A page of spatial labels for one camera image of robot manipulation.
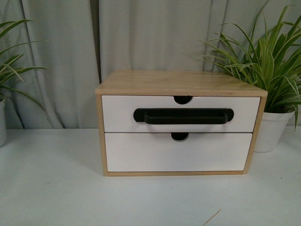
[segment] green leaf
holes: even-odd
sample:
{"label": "green leaf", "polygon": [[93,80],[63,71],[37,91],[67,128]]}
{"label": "green leaf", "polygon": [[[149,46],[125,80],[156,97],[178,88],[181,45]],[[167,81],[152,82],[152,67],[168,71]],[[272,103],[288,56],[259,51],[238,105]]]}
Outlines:
{"label": "green leaf", "polygon": [[9,32],[14,27],[18,26],[19,24],[26,23],[28,21],[32,21],[32,20],[19,20],[19,21],[13,22],[12,25],[8,26],[7,28],[5,28],[3,31],[0,32],[0,38],[3,37],[7,32]]}

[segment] drawer front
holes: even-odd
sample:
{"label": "drawer front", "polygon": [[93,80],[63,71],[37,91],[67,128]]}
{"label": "drawer front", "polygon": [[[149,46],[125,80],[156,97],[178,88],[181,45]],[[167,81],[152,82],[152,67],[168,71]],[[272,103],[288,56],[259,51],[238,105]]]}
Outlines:
{"label": "drawer front", "polygon": [[251,133],[106,133],[109,172],[243,170]]}
{"label": "drawer front", "polygon": [[[252,132],[260,97],[193,97],[178,104],[168,96],[102,96],[105,132]],[[151,125],[136,122],[137,108],[231,108],[234,117],[218,125]]]}

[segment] drawer handle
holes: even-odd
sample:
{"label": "drawer handle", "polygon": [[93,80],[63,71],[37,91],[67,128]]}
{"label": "drawer handle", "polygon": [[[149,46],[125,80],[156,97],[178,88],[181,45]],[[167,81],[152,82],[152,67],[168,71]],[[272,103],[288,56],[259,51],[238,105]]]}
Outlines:
{"label": "drawer handle", "polygon": [[147,124],[226,124],[234,117],[230,108],[138,108],[136,122]]}

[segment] plant pot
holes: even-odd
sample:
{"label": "plant pot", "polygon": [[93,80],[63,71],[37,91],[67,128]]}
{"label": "plant pot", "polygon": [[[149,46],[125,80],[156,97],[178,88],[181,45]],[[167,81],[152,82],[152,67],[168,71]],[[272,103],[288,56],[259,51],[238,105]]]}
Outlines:
{"label": "plant pot", "polygon": [[294,112],[267,113],[264,112],[256,139],[254,152],[273,151],[285,129],[288,120]]}
{"label": "plant pot", "polygon": [[6,125],[4,115],[5,99],[0,101],[0,147],[6,142]]}

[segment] wooden cabinet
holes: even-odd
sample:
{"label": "wooden cabinet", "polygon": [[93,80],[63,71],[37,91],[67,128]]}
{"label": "wooden cabinet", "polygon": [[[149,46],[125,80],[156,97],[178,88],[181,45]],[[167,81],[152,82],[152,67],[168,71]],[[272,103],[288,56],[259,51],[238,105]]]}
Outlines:
{"label": "wooden cabinet", "polygon": [[96,89],[104,175],[247,173],[266,96],[220,73],[115,71]]}

